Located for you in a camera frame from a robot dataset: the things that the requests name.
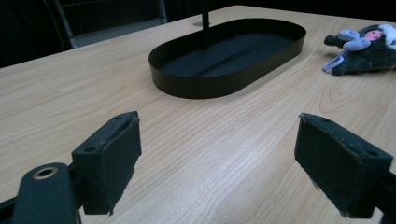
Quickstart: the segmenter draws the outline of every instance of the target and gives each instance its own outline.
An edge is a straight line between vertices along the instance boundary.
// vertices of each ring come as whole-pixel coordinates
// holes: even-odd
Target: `wooden table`
[[[380,21],[255,7],[210,13],[211,25],[244,18],[291,21],[302,53],[234,94],[189,100],[159,91],[149,53],[202,29],[200,16],[0,70],[0,199],[22,176],[71,152],[110,118],[137,111],[143,154],[113,216],[83,223],[378,223],[351,219],[294,159],[299,115],[332,119],[396,156],[396,74],[335,77],[321,67],[340,52],[326,35]],[[390,169],[396,172],[396,166]]]

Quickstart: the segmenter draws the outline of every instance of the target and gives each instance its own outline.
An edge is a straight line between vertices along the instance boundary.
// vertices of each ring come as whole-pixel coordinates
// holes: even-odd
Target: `black metal tray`
[[[161,91],[181,98],[228,95],[294,58],[306,30],[288,21],[242,19],[184,35],[148,56]]]

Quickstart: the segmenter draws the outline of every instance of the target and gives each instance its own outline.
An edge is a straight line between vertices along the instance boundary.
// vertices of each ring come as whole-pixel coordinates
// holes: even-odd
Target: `stuffed toy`
[[[361,30],[343,30],[327,35],[327,46],[342,52],[323,66],[335,76],[393,69],[396,66],[396,29],[389,24],[376,24]]]

